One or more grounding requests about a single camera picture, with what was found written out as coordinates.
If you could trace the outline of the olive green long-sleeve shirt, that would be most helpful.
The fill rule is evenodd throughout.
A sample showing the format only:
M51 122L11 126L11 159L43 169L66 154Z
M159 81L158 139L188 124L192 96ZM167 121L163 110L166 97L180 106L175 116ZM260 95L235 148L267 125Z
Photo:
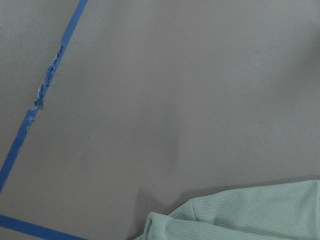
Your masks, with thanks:
M317 240L320 182L225 190L148 215L143 240Z

